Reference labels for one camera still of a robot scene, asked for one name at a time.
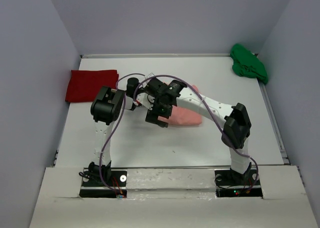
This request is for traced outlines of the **back aluminium rail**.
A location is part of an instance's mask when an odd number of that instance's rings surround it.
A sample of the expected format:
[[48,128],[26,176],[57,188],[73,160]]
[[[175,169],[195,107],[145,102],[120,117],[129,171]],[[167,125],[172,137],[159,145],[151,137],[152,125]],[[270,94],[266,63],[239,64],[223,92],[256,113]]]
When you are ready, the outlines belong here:
[[228,53],[141,53],[141,54],[83,54],[81,59],[86,58],[166,58],[166,57],[229,57]]

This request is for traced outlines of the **white foam strip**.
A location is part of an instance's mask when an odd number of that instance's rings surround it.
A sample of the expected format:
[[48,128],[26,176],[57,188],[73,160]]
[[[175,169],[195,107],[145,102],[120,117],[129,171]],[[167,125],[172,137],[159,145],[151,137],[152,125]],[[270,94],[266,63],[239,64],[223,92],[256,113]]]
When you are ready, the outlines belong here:
[[131,190],[215,189],[213,169],[129,169],[126,187]]

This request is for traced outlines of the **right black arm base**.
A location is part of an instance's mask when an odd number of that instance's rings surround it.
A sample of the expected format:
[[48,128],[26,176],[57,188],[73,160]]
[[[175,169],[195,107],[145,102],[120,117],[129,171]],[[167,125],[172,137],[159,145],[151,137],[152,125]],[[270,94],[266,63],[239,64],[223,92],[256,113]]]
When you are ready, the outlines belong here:
[[239,197],[263,197],[260,181],[257,180],[255,185],[248,191],[256,178],[256,169],[249,172],[245,181],[236,182],[231,177],[230,170],[216,170],[214,183],[216,186],[217,198],[239,198]]

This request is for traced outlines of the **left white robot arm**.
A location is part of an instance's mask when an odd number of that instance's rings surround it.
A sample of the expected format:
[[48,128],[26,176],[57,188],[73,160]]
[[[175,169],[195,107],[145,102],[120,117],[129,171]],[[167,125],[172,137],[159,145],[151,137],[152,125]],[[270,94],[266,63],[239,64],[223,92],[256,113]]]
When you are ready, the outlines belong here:
[[111,138],[124,110],[133,111],[142,106],[147,109],[147,123],[166,128],[169,125],[167,119],[176,105],[172,86],[158,78],[152,77],[141,84],[138,78],[131,77],[126,83],[125,90],[103,86],[90,108],[96,132],[94,158],[82,176],[101,186],[108,186],[112,180]]

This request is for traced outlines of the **folded red t-shirt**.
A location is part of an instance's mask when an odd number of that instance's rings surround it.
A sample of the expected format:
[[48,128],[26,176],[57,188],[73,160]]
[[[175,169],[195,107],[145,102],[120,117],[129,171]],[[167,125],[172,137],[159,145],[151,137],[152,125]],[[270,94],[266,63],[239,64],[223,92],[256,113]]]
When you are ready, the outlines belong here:
[[103,86],[116,87],[117,70],[72,70],[65,101],[69,103],[93,102]]

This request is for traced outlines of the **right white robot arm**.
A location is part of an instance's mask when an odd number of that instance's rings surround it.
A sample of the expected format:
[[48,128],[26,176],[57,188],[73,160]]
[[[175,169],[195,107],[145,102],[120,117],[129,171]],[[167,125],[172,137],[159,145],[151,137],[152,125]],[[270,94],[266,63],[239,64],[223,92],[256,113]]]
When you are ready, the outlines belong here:
[[167,127],[168,123],[158,118],[169,118],[175,107],[188,109],[214,121],[222,131],[222,142],[229,148],[230,179],[235,184],[242,184],[248,179],[252,167],[248,153],[252,124],[243,104],[224,104],[199,94],[179,80],[166,84],[157,78],[151,79],[139,92],[137,101],[148,109],[146,122],[160,127]]

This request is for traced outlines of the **green t-shirt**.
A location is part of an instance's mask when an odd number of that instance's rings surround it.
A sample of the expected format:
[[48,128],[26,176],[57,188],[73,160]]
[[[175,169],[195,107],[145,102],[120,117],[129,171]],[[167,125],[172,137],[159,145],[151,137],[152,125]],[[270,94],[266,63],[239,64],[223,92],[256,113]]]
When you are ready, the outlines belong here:
[[240,77],[256,78],[263,84],[269,81],[264,64],[241,44],[235,44],[230,51],[233,72]]

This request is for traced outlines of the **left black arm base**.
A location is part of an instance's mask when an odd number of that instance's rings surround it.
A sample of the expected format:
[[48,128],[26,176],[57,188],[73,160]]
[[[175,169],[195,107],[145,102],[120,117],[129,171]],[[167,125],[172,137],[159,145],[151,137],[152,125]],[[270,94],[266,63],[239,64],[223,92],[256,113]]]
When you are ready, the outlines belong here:
[[127,171],[113,170],[111,177],[103,179],[99,174],[91,174],[88,170],[78,173],[82,178],[79,196],[81,198],[126,198],[127,196]]

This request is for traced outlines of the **pink t-shirt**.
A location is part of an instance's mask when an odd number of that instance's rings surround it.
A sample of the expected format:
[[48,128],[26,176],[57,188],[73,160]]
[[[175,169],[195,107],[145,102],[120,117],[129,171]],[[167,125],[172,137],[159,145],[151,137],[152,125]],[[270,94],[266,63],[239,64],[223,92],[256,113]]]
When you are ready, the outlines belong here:
[[169,118],[158,116],[159,121],[168,123],[170,126],[199,126],[203,119],[200,114],[182,107],[172,107]]

